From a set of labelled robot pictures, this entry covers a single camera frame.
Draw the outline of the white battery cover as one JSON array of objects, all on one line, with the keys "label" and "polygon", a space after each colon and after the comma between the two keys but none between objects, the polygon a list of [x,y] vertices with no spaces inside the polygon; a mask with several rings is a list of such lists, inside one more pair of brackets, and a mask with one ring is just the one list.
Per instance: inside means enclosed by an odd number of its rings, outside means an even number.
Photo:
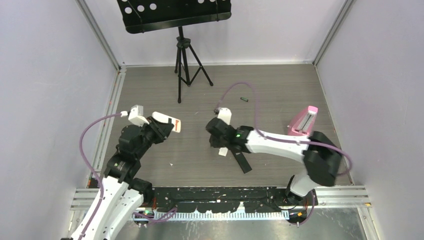
[{"label": "white battery cover", "polygon": [[226,157],[227,156],[227,153],[228,153],[228,149],[226,147],[221,147],[219,149],[219,152],[218,152],[218,154],[220,156],[223,156],[223,157]]}]

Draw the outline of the white remote control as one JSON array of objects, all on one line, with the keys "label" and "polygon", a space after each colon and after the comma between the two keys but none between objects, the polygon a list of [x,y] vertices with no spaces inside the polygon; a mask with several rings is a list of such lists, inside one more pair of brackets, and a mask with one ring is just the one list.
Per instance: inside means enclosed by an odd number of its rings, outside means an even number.
[{"label": "white remote control", "polygon": [[175,133],[181,132],[182,122],[180,119],[154,111],[151,115],[156,121],[163,123],[163,124],[172,124],[173,129],[172,131]]}]

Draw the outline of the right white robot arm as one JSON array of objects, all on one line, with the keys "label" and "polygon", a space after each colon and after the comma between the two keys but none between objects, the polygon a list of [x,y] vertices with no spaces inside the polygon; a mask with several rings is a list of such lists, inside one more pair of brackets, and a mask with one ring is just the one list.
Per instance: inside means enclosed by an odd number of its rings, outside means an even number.
[{"label": "right white robot arm", "polygon": [[293,175],[285,190],[291,205],[299,205],[316,187],[333,187],[336,183],[342,154],[319,131],[310,136],[291,136],[259,131],[251,126],[234,128],[214,117],[206,127],[213,148],[226,148],[232,153],[243,173],[252,167],[244,154],[270,154],[298,161],[302,172]]}]

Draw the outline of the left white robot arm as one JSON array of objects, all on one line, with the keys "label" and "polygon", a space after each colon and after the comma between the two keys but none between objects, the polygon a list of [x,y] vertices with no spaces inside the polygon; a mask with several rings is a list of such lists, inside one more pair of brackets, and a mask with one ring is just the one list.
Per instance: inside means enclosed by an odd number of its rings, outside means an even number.
[{"label": "left white robot arm", "polygon": [[152,145],[180,130],[180,120],[158,112],[141,125],[124,127],[116,152],[106,164],[96,199],[69,239],[114,240],[138,207],[148,207],[154,191],[151,182],[135,177],[140,160]]}]

